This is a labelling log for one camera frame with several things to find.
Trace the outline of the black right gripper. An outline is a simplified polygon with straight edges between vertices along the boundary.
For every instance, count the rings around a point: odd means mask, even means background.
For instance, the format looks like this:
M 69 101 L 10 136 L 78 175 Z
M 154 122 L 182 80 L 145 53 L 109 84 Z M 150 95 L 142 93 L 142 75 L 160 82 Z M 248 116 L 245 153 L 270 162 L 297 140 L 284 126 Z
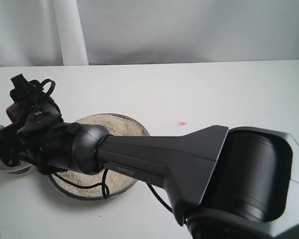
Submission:
M 17 166 L 14 154 L 39 147 L 51 136 L 54 125 L 63 122 L 61 110 L 52 99 L 56 83 L 27 81 L 23 74 L 11 78 L 10 96 L 19 108 L 15 126 L 0 129 L 0 159 L 6 166 Z

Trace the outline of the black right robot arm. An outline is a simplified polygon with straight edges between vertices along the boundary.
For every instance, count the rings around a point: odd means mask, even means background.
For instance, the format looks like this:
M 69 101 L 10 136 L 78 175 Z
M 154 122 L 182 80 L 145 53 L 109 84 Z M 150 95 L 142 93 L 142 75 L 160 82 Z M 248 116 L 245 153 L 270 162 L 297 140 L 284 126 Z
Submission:
M 112 170 L 163 188 L 195 239 L 299 239 L 299 144 L 290 134 L 213 125 L 184 136 L 114 136 L 66 123 L 49 79 L 12 82 L 11 124 L 0 129 L 5 165 L 25 161 L 44 175 Z

